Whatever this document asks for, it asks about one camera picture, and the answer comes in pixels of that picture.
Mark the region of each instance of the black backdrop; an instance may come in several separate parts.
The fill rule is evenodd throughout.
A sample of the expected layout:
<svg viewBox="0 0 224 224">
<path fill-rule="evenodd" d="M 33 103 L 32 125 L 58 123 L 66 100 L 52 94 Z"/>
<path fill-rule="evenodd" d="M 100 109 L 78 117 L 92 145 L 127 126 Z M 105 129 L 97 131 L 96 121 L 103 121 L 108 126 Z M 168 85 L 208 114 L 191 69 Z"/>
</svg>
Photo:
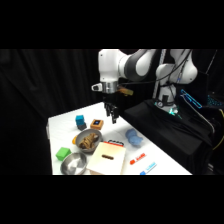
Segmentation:
<svg viewBox="0 0 224 224">
<path fill-rule="evenodd" d="M 47 120 L 101 102 L 101 94 L 90 89 L 99 83 L 99 50 L 0 49 L 1 173 L 51 174 Z M 138 49 L 121 50 L 132 54 Z M 194 50 L 193 61 L 200 71 L 207 71 L 215 50 Z M 145 81 L 155 79 L 160 53 Z M 209 71 L 209 89 L 224 95 L 223 59 L 224 50 L 219 49 Z M 169 54 L 165 62 L 173 62 Z M 119 99 L 121 115 L 150 99 L 154 84 L 130 88 L 134 96 Z"/>
</svg>

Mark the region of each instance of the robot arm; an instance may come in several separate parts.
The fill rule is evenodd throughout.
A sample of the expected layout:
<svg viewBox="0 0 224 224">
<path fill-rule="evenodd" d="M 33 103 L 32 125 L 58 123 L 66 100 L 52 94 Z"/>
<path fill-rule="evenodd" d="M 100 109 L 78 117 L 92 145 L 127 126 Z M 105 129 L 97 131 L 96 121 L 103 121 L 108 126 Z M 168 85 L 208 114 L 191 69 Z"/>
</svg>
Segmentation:
<svg viewBox="0 0 224 224">
<path fill-rule="evenodd" d="M 156 71 L 157 80 L 160 80 L 159 97 L 156 99 L 156 105 L 166 112 L 172 111 L 173 114 L 178 112 L 174 102 L 176 97 L 174 84 L 190 84 L 197 77 L 198 70 L 193 64 L 190 49 L 171 49 L 170 54 L 174 58 L 175 64 L 160 65 Z"/>
<path fill-rule="evenodd" d="M 126 55 L 118 49 L 103 49 L 99 52 L 100 84 L 92 86 L 93 91 L 103 92 L 107 116 L 112 115 L 113 123 L 119 117 L 116 107 L 116 92 L 119 78 L 142 81 L 146 78 L 156 49 L 140 49 Z"/>
<path fill-rule="evenodd" d="M 142 81 L 148 75 L 156 49 L 140 49 L 133 55 L 126 55 L 118 49 L 104 49 L 99 52 L 100 84 L 92 86 L 93 91 L 103 92 L 107 116 L 112 115 L 113 123 L 119 117 L 116 107 L 116 92 L 119 78 L 134 82 Z M 190 49 L 171 49 L 175 64 L 163 64 L 157 69 L 159 97 L 156 106 L 166 112 L 177 113 L 174 84 L 189 84 L 195 80 L 198 71 L 192 62 Z"/>
</svg>

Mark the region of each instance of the white tablecloth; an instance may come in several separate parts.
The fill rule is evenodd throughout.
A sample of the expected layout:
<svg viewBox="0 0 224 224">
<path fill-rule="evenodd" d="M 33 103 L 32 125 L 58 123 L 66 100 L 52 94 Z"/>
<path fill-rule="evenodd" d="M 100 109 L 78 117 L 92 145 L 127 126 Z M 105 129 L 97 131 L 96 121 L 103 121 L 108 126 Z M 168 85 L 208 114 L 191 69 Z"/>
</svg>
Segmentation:
<svg viewBox="0 0 224 224">
<path fill-rule="evenodd" d="M 157 166 L 148 175 L 191 175 L 138 131 L 138 136 L 143 137 L 144 140 L 140 147 L 132 146 L 126 139 L 125 133 L 133 127 L 121 117 L 117 120 L 117 124 L 112 124 L 112 118 L 106 116 L 103 103 L 49 118 L 49 135 L 54 175 L 61 175 L 60 166 L 62 162 L 58 161 L 55 156 L 61 147 L 69 148 L 72 152 L 79 152 L 77 146 L 72 144 L 73 138 L 80 133 L 75 122 L 77 115 L 84 115 L 87 128 L 90 128 L 94 119 L 104 120 L 104 126 L 101 130 L 103 140 L 116 140 L 125 144 L 126 156 L 122 170 L 123 175 L 140 175 L 153 162 Z M 134 165 L 130 165 L 130 161 L 142 153 L 147 154 L 146 158 Z M 86 154 L 86 156 L 89 162 L 92 154 Z M 90 175 L 90 172 L 86 170 L 84 175 Z"/>
</svg>

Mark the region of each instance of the red object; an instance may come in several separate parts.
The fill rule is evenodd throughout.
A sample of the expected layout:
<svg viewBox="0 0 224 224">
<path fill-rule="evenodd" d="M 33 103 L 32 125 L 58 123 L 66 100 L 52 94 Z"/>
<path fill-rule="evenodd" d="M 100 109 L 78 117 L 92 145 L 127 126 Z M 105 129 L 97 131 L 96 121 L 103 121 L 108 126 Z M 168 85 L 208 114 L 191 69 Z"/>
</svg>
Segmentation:
<svg viewBox="0 0 224 224">
<path fill-rule="evenodd" d="M 146 156 L 145 153 L 141 154 L 139 157 L 137 157 L 135 160 L 132 160 L 130 162 L 131 165 L 135 164 L 136 162 L 138 162 L 140 159 L 144 158 Z"/>
<path fill-rule="evenodd" d="M 118 145 L 118 144 L 114 144 L 114 143 L 110 143 L 110 142 L 104 142 L 104 143 L 107 143 L 107 144 L 110 144 L 110 145 L 116 145 L 116 146 L 124 147 L 123 145 Z"/>
</svg>

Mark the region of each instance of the metal bowl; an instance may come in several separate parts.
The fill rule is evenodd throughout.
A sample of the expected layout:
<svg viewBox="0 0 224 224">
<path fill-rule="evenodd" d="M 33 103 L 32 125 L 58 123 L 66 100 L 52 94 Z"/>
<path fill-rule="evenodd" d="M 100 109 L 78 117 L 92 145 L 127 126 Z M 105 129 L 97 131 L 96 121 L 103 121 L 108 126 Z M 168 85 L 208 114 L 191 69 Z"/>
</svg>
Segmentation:
<svg viewBox="0 0 224 224">
<path fill-rule="evenodd" d="M 61 164 L 64 175 L 82 175 L 87 166 L 87 158 L 83 153 L 73 153 L 67 156 Z"/>
<path fill-rule="evenodd" d="M 82 148 L 80 148 L 80 147 L 79 147 L 79 144 L 81 143 L 81 141 L 82 141 L 85 137 L 89 136 L 91 133 L 95 133 L 95 134 L 97 134 L 97 135 L 99 136 L 98 141 L 94 143 L 95 147 L 92 148 L 92 149 L 82 149 Z M 100 131 L 95 130 L 95 129 L 87 129 L 87 130 L 81 132 L 81 133 L 77 136 L 77 138 L 76 138 L 76 146 L 77 146 L 82 152 L 84 152 L 84 153 L 91 153 L 91 152 L 94 152 L 94 151 L 96 150 L 97 146 L 98 146 L 99 143 L 102 142 L 102 141 L 103 141 L 103 136 L 102 136 L 102 134 L 101 134 Z"/>
</svg>

